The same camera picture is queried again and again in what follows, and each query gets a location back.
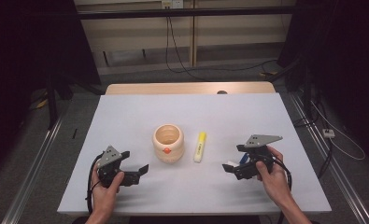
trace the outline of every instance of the person's left hand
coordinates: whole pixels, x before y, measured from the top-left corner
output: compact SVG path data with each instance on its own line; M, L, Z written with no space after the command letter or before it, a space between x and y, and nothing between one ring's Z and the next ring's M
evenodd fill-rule
M93 212L88 218L87 223L106 223L112 215L116 202L116 194L120 191L120 183L124 177L123 172L117 173L114 177L110 187L107 189L99 182L99 176L97 175L97 165L93 167L92 171L92 184L97 183L93 188Z

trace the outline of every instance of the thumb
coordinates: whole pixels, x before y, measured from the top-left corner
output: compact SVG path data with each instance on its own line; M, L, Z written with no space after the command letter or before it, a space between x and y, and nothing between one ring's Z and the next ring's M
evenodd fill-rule
M257 170L260 172L260 175L262 178L269 175L268 169L266 168L266 165L262 161L257 161L256 167L257 167Z
M112 183L108 189L114 190L114 192L117 192L118 188L120 187L120 184L123 180L123 177L125 174L123 172L119 172L114 179L112 180Z

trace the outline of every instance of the highlighter cap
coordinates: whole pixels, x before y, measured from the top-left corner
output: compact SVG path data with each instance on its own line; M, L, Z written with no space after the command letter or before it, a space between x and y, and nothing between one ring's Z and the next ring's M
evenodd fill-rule
M205 142L205 140L206 140L206 133L205 132L199 133L198 141Z

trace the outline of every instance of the hand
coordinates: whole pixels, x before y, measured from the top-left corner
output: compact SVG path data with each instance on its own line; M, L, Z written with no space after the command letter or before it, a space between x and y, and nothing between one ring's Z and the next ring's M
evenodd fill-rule
M280 152L273 147L268 147L268 150L279 161L283 162L283 155ZM274 163L271 174L269 174L266 165L262 161L257 161L256 167L260 172L257 177L263 182L263 187L272 201L277 205L280 205L282 202L287 200L288 196L291 196L291 192L287 184L286 173L282 167Z
M112 215L116 202L116 194L120 191L120 183L124 177L123 172L117 173L110 187L104 188L100 184L99 176L97 175L97 166L93 167L92 171L92 186L93 188L93 212L88 218L87 223L106 223Z

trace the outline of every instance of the finger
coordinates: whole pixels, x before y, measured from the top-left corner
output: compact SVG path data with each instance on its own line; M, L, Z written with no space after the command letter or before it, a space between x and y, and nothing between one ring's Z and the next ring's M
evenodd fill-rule
M277 151L274 147L267 146L268 150L279 160L283 161L283 154Z
M100 179L99 176L97 175L97 164L95 164L92 170L92 185L96 184L99 181Z
M268 168L266 168L266 165L262 161L257 161L256 167L261 175L261 178L265 178L266 176L269 175Z
M124 172L119 172L117 175L115 175L108 189L114 190L115 193L118 192L118 188L120 187L120 183L122 182L124 177L125 177Z

